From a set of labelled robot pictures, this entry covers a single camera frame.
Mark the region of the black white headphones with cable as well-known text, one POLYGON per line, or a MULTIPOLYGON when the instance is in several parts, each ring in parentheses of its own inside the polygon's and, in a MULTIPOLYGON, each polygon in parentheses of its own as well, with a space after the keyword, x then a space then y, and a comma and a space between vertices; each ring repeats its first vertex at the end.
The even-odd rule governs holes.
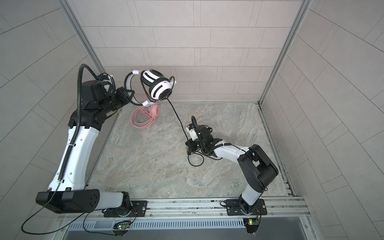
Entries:
MULTIPOLYGON (((171 96, 173 92, 173 88, 176 85, 176 80, 175 77, 171 76, 170 78, 166 78, 162 73, 149 69, 145 71, 138 71, 138 70, 133 70, 131 73, 129 73, 125 77, 124 81, 124 88, 127 90, 132 89, 132 79, 134 78, 135 75, 140 76, 140 83, 141 86, 147 96, 147 100, 140 103, 134 94, 132 94, 132 104, 136 105, 137 107, 143 106, 143 107, 149 107, 153 104, 157 104, 158 101, 164 101, 164 100, 169 100, 169 97, 171 96)), ((139 122, 144 122, 146 120, 146 117, 144 116, 139 116, 138 121, 139 122)), ((199 133, 198 129, 198 123, 197 120, 194 116, 191 117, 192 124, 195 126, 195 130, 197 133, 199 133)), ((182 128, 183 132, 186 134, 188 133, 186 131, 186 128, 182 128)), ((212 160, 218 161, 218 157, 213 157, 213 155, 205 155, 201 151, 194 152, 191 154, 188 154, 188 156, 191 156, 193 154, 196 154, 202 159, 205 157, 210 158, 212 160)))

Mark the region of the pink headphones with cable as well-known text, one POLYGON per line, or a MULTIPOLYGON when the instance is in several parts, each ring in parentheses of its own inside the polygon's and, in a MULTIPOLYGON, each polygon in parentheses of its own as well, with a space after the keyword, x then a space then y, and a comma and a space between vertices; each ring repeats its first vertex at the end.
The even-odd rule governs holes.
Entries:
POLYGON ((136 129, 146 129, 154 123, 159 114, 160 106, 158 104, 153 104, 149 107, 140 106, 136 108, 130 115, 130 123, 136 129), (146 120, 144 122, 139 122, 139 116, 146 117, 146 120))

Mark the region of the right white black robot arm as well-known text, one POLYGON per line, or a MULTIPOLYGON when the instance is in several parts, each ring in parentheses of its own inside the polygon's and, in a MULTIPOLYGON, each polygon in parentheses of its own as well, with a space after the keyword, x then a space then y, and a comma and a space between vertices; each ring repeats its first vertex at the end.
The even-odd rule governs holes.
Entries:
POLYGON ((198 153, 213 159, 227 159, 237 163, 247 181, 247 186, 235 206, 226 202, 227 209, 240 209, 245 215, 262 214, 258 206, 261 195, 278 176, 279 170, 264 150, 258 145, 239 147, 226 141, 213 138, 212 128, 205 125, 190 124, 186 127, 190 135, 186 146, 188 154, 198 153))

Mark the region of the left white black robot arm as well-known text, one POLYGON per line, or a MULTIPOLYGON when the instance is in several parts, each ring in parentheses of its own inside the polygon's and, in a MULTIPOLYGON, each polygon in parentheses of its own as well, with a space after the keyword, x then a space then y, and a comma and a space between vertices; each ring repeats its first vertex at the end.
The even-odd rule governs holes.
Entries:
POLYGON ((36 203, 56 214, 91 213, 127 216, 132 204, 127 192, 86 189, 86 171, 93 145, 104 122, 129 104, 134 91, 116 88, 112 76, 96 75, 82 64, 77 79, 77 109, 69 121, 69 138, 60 167, 48 190, 39 192, 36 203))

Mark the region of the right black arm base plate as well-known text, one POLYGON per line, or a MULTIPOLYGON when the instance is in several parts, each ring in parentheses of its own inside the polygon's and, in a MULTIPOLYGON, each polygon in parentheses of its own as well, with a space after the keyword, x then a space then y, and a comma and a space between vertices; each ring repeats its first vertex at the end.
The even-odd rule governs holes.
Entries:
POLYGON ((227 209, 228 216, 265 216, 268 214, 263 199, 258 199, 253 205, 248 205, 241 199, 228 199, 220 202, 227 209))

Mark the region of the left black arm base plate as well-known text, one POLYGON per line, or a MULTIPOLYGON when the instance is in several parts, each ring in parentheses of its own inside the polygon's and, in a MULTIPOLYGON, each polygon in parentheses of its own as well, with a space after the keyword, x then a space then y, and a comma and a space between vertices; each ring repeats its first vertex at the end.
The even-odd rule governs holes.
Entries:
POLYGON ((131 201, 130 209, 119 207, 102 210, 105 218, 144 217, 147 210, 147 201, 131 201))

